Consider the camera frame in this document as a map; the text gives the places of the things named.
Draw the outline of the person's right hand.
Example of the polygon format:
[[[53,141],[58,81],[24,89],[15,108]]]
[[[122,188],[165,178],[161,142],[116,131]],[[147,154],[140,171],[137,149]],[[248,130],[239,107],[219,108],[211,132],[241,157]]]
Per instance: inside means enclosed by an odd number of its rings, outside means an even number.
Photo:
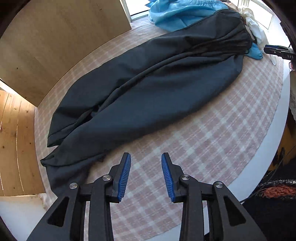
[[[291,71],[296,71],[296,62],[295,61],[290,61],[289,62],[289,68]]]

